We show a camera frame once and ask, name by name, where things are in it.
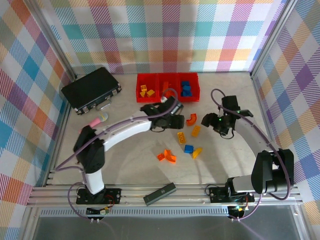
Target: plaid fabric wall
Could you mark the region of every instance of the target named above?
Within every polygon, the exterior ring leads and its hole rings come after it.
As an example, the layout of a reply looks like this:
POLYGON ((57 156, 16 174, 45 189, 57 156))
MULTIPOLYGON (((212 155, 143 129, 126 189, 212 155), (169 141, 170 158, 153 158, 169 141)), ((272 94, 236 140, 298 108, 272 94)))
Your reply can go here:
POLYGON ((79 74, 248 71, 285 1, 38 0, 79 74))
POLYGON ((300 0, 255 79, 320 239, 320 0, 300 0))
POLYGON ((17 239, 41 184, 69 82, 23 0, 0 0, 0 240, 17 239))

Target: black briefcase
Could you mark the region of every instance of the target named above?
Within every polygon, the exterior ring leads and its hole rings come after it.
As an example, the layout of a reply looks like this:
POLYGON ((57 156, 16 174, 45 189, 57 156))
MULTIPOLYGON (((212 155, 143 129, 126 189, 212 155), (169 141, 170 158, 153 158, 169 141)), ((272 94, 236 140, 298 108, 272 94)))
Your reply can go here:
POLYGON ((61 92, 78 115, 97 108, 121 91, 120 83, 101 67, 63 87, 61 92))

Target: red storage bin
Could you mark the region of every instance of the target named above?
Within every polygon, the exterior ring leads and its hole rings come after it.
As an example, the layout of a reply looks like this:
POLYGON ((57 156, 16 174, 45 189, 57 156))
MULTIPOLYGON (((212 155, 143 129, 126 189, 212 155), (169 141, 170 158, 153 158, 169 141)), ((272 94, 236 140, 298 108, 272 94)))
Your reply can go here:
POLYGON ((168 88, 176 90, 178 100, 180 102, 199 102, 200 87, 198 74, 196 72, 179 72, 179 73, 139 73, 136 80, 136 101, 137 103, 157 103, 160 102, 164 91, 164 86, 167 83, 168 88), (182 82, 189 81, 191 86, 192 96, 181 96, 182 82), (141 85, 146 85, 147 90, 154 90, 152 97, 142 97, 140 95, 141 85))
POLYGON ((200 86, 198 74, 196 72, 179 72, 178 73, 178 99, 180 102, 199 102, 200 86), (181 96, 182 82, 189 81, 192 96, 181 96))

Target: black remote control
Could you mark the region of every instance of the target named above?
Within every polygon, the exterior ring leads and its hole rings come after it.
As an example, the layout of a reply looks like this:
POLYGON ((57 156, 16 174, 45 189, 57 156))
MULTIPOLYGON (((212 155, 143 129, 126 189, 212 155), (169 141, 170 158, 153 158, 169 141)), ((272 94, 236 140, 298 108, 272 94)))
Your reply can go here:
POLYGON ((158 189, 157 191, 154 191, 153 193, 145 196, 143 198, 145 204, 147 206, 155 203, 156 201, 168 196, 169 194, 174 193, 175 191, 177 191, 177 188, 175 186, 175 184, 172 182, 166 186, 164 186, 163 188, 158 189))

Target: blue lego brick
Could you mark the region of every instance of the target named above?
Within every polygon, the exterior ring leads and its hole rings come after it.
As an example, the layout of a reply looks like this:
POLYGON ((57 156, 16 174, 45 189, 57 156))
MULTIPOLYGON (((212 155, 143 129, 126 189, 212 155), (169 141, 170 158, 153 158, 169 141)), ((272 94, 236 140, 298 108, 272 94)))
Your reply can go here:
POLYGON ((183 91, 190 91, 191 90, 191 87, 190 86, 183 86, 182 87, 183 91))
POLYGON ((192 154, 194 152, 194 146, 192 145, 185 145, 184 146, 184 152, 186 154, 192 154))
POLYGON ((181 85, 182 86, 190 86, 190 82, 189 81, 182 81, 181 85))

